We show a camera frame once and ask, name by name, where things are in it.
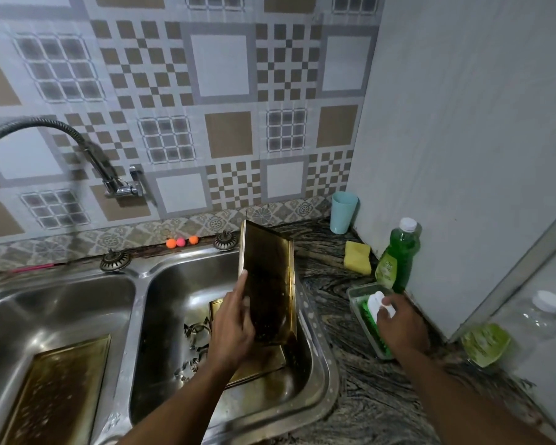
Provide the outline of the person's left forearm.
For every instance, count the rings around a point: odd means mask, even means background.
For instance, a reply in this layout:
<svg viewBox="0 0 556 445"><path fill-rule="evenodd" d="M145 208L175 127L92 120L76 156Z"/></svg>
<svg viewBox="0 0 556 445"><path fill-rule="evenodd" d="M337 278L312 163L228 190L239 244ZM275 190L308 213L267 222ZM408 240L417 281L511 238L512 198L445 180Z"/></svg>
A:
<svg viewBox="0 0 556 445"><path fill-rule="evenodd" d="M237 362L209 357L196 375L117 445L201 445Z"/></svg>

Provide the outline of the person's right forearm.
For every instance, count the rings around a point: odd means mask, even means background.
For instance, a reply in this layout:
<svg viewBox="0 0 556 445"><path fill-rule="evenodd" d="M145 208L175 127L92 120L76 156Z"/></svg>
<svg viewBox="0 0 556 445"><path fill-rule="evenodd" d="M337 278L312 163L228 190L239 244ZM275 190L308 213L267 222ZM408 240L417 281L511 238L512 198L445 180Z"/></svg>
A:
<svg viewBox="0 0 556 445"><path fill-rule="evenodd" d="M470 390L421 351L393 350L442 445L556 445L511 412Z"/></svg>

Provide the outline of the green scrubber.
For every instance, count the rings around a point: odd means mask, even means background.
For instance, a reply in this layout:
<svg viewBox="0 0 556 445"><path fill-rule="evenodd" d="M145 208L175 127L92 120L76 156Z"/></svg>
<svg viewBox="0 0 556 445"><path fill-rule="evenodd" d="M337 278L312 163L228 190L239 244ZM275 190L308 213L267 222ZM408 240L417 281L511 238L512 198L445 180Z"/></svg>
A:
<svg viewBox="0 0 556 445"><path fill-rule="evenodd" d="M356 299L356 306L360 314L360 319L363 323L365 333L371 341L377 356L382 360L392 360L393 354L383 341L381 335L379 334L377 325L373 322L371 315L366 308L366 301L370 295L364 295Z"/></svg>

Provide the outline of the clear empty bottle green label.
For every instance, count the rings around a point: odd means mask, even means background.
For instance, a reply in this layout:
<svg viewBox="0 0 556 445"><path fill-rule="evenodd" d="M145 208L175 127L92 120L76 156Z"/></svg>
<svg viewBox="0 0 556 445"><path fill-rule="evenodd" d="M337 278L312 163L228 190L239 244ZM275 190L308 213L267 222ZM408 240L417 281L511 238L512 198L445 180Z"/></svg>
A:
<svg viewBox="0 0 556 445"><path fill-rule="evenodd" d="M540 290L510 302L487 323L461 337L470 362L480 368L498 365L516 370L543 343L556 337L556 294Z"/></svg>

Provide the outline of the golden rectangular baking tray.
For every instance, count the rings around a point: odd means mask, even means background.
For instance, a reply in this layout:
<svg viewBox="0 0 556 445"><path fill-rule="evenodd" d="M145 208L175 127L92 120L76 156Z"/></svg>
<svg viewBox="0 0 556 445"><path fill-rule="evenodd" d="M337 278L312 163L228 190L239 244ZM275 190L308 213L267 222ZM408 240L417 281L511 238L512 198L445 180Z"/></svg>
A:
<svg viewBox="0 0 556 445"><path fill-rule="evenodd" d="M226 389L258 379L281 370L287 365L283 347L280 345L252 345L246 358L234 373Z"/></svg>
<svg viewBox="0 0 556 445"><path fill-rule="evenodd" d="M0 445L89 445L111 335L35 355Z"/></svg>
<svg viewBox="0 0 556 445"><path fill-rule="evenodd" d="M286 234L250 220L241 224L238 272L248 274L244 296L262 346L287 345L297 339L295 247Z"/></svg>

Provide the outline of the green dish soap bottle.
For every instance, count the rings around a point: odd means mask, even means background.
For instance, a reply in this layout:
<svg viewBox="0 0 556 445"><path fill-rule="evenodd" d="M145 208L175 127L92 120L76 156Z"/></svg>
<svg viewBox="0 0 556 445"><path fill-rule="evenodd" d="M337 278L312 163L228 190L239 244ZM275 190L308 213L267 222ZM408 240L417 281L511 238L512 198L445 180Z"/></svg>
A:
<svg viewBox="0 0 556 445"><path fill-rule="evenodd" d="M389 245L379 258L375 270L376 282L398 294L406 290L413 267L413 259L420 250L418 223L413 218L400 219L391 231Z"/></svg>

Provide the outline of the stainless steel double sink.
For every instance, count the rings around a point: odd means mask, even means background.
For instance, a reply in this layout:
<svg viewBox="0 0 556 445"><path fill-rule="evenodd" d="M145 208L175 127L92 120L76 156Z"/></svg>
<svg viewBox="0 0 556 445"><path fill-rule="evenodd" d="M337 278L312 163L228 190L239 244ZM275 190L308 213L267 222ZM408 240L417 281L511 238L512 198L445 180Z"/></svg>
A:
<svg viewBox="0 0 556 445"><path fill-rule="evenodd" d="M11 275L0 281L0 433L33 357L111 335L89 445L113 445L180 387L190 351L184 325L212 321L211 307L234 286L237 251L211 246L135 258L119 272L95 263ZM245 445L325 418L340 389L335 359L305 287L296 277L297 339L287 365L226 389L205 445Z"/></svg>

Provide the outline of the white scrub pad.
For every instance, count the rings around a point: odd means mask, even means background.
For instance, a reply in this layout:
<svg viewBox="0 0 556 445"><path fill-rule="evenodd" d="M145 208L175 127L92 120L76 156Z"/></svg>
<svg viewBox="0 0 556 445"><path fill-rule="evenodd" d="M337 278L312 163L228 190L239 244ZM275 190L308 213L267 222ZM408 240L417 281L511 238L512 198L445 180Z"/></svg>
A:
<svg viewBox="0 0 556 445"><path fill-rule="evenodd" d="M377 291L374 294L371 294L366 301L366 308L368 309L369 314L375 324L378 321L378 313L379 311L384 308L390 318L396 314L395 308L391 305L385 305L383 300L385 298L385 294L382 291Z"/></svg>

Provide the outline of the yellow sponge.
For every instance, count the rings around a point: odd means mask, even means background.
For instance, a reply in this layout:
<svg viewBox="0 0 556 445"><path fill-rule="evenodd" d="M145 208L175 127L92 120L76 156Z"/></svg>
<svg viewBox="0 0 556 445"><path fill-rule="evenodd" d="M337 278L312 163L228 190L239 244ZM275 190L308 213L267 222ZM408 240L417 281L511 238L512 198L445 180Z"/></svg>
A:
<svg viewBox="0 0 556 445"><path fill-rule="evenodd" d="M346 241L343 266L361 275L371 274L371 247L364 243Z"/></svg>

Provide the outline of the metal cookie cutter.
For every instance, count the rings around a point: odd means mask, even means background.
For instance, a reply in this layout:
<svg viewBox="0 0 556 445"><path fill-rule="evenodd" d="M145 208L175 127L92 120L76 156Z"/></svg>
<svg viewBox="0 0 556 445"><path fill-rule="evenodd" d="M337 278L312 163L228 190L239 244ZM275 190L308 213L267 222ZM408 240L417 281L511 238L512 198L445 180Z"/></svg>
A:
<svg viewBox="0 0 556 445"><path fill-rule="evenodd" d="M209 347L211 337L211 321L208 317L199 323L184 325L184 336L190 351L200 352Z"/></svg>
<svg viewBox="0 0 556 445"><path fill-rule="evenodd" d="M190 381L198 372L200 359L195 357L189 361L185 361L182 365L174 371L173 379L183 386L187 381Z"/></svg>

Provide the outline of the chrome wall tap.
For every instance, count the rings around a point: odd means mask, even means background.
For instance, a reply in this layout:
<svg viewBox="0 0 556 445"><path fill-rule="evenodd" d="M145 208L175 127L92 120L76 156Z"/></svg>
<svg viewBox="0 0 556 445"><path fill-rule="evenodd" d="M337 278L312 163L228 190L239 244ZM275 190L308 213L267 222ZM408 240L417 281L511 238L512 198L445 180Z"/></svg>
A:
<svg viewBox="0 0 556 445"><path fill-rule="evenodd" d="M103 183L105 186L105 197L115 198L115 197L143 197L144 187L141 182L141 177L143 176L143 170L134 165L129 167L131 181L125 181L120 179L112 168L105 167L105 177Z"/></svg>

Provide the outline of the clear plastic container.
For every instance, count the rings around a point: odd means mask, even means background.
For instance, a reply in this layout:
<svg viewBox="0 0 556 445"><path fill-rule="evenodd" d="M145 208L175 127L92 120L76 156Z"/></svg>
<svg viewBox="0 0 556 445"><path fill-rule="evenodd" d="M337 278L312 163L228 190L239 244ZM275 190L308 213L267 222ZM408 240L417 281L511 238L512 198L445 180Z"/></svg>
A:
<svg viewBox="0 0 556 445"><path fill-rule="evenodd" d="M386 310L389 317L393 318L395 308L383 305L383 299L392 293L391 289L377 283L354 286L347 291L352 313L359 322L375 355L383 361L393 360L394 357L379 333L378 313Z"/></svg>

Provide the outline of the light blue plastic cup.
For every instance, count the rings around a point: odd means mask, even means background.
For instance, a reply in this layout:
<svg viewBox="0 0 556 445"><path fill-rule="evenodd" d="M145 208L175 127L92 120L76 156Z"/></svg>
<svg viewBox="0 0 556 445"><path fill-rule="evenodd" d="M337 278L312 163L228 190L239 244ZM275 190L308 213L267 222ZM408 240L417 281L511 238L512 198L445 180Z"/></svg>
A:
<svg viewBox="0 0 556 445"><path fill-rule="evenodd" d="M335 192L332 197L330 230L334 234L348 232L359 198L350 192Z"/></svg>

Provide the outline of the person's left hand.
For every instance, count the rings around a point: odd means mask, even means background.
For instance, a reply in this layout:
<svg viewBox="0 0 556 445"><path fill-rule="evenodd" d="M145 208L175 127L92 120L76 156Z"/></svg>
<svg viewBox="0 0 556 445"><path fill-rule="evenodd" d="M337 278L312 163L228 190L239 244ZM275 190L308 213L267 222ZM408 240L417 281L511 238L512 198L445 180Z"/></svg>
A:
<svg viewBox="0 0 556 445"><path fill-rule="evenodd" d="M219 371L234 372L251 350L254 337L248 298L243 297L241 307L231 307L227 292L212 320L207 364Z"/></svg>

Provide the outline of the person's right hand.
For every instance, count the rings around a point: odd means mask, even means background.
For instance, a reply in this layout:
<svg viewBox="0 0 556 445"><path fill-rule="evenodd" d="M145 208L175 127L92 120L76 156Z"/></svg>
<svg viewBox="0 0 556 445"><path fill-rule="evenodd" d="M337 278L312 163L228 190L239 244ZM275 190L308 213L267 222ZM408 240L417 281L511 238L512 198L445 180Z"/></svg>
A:
<svg viewBox="0 0 556 445"><path fill-rule="evenodd" d="M400 361L406 352L427 352L430 349L430 338L427 326L414 308L406 299L403 311L403 330L400 338L382 338L396 360Z"/></svg>

